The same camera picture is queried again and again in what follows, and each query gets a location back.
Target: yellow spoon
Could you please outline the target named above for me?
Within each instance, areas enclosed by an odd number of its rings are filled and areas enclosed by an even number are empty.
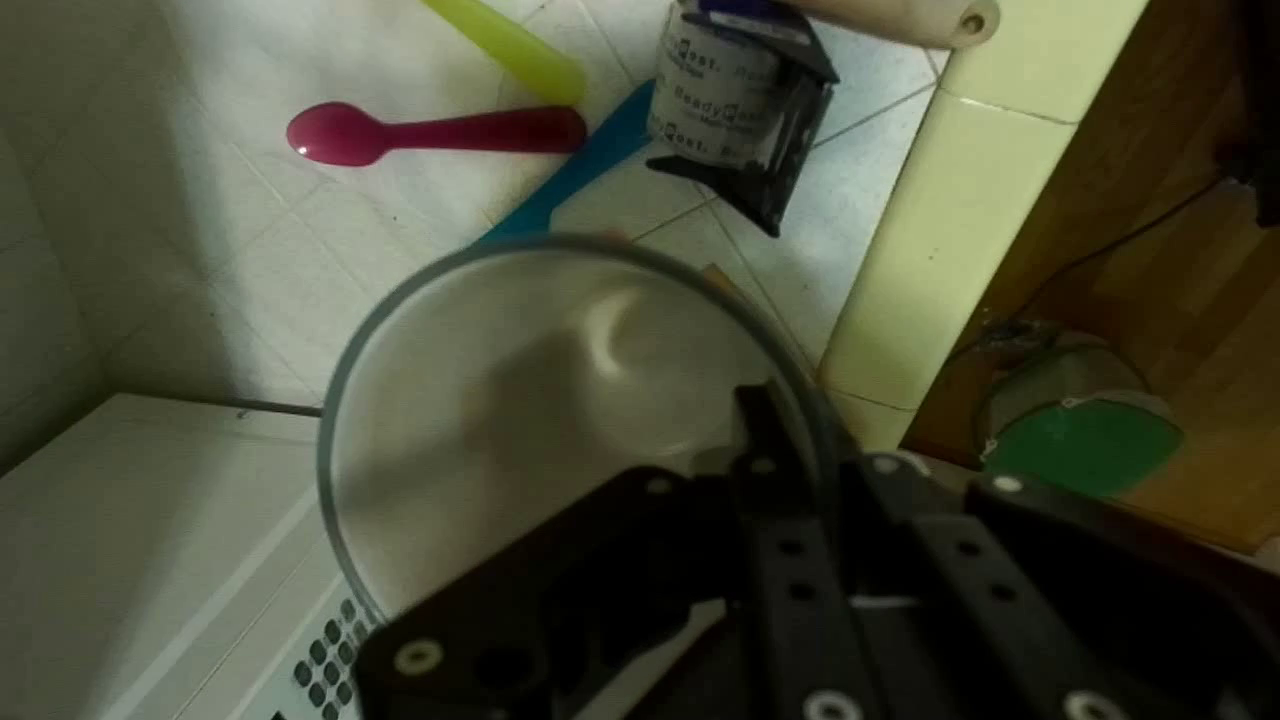
[[[582,68],[489,5],[480,0],[422,0],[422,4],[547,102],[573,105],[582,99],[586,88]]]

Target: white appliance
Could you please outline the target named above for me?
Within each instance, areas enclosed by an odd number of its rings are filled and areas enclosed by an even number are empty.
[[[0,478],[0,719],[356,717],[317,424],[118,395]]]

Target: plastic spoon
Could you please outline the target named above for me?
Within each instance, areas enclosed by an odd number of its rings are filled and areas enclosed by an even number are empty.
[[[572,108],[530,108],[422,123],[384,123],[346,102],[307,108],[289,122],[289,145],[330,165],[370,165],[394,149],[572,152],[586,123]]]
[[[586,90],[582,68],[536,35],[480,0],[422,0],[529,90],[552,105],[576,105]]]
[[[552,213],[562,202],[603,176],[636,150],[649,143],[645,122],[653,104],[653,81],[635,88],[556,174],[534,191],[506,219],[476,241],[476,245],[502,242],[521,234],[545,233]]]

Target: green lid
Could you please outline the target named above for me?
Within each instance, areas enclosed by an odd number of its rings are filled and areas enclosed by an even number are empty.
[[[1111,400],[1053,404],[1006,427],[987,456],[986,471],[1112,496],[1160,468],[1181,439],[1176,425],[1133,405]]]

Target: black cable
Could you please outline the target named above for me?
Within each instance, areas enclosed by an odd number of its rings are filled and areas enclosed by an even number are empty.
[[[1062,275],[1070,273],[1071,270],[1074,270],[1074,269],[1076,269],[1076,268],[1079,268],[1082,265],[1092,263],[1093,260],[1097,260],[1098,258],[1102,258],[1103,255],[1115,252],[1120,247],[1124,247],[1125,245],[1128,245],[1128,243],[1138,240],[1139,237],[1147,234],[1148,232],[1156,229],[1157,227],[1160,227],[1165,222],[1170,220],[1171,218],[1174,218],[1175,215],[1178,215],[1179,213],[1181,213],[1183,210],[1185,210],[1187,208],[1189,208],[1190,205],[1193,205],[1201,197],[1204,197],[1206,195],[1208,195],[1210,192],[1212,192],[1217,186],[1222,184],[1225,181],[1226,181],[1226,178],[1216,178],[1210,184],[1207,184],[1207,186],[1197,190],[1196,192],[1188,195],[1187,197],[1184,197],[1183,200],[1180,200],[1178,204],[1175,204],[1172,208],[1170,208],[1169,210],[1165,210],[1164,213],[1161,213],[1160,215],[1157,215],[1156,219],[1153,219],[1153,220],[1151,220],[1148,223],[1144,223],[1140,227],[1134,228],[1133,231],[1130,231],[1130,232],[1128,232],[1128,233],[1117,237],[1116,240],[1112,240],[1111,242],[1103,245],[1102,247],[1094,250],[1093,252],[1088,252],[1085,255],[1082,255],[1080,258],[1076,258],[1075,260],[1071,260],[1070,263],[1068,263],[1068,264],[1062,265],[1061,268],[1053,270],[1053,273],[1050,274],[1050,277],[1044,278],[1044,281],[1041,284],[1038,284],[1034,291],[1032,291],[1032,293],[1027,297],[1027,300],[1021,305],[1018,306],[1018,310],[1014,310],[1014,313],[1010,314],[1009,318],[1006,318],[1006,319],[1004,319],[1004,320],[1001,320],[1001,322],[991,325],[987,331],[984,331],[982,333],[978,333],[978,337],[970,340],[969,342],[965,342],[960,347],[957,347],[954,351],[951,351],[951,355],[947,356],[947,360],[946,360],[946,363],[942,364],[942,366],[946,368],[951,363],[959,360],[961,356],[968,355],[969,352],[977,350],[978,347],[982,347],[983,345],[986,345],[987,342],[991,342],[992,340],[996,340],[1000,334],[1009,333],[1010,329],[1011,329],[1011,327],[1014,325],[1014,323],[1016,323],[1023,316],[1023,314],[1025,314],[1028,310],[1030,310],[1032,306],[1036,305],[1036,302],[1039,301],[1039,299],[1044,295],[1044,291],[1047,291],[1048,287],[1051,284],[1053,284]]]

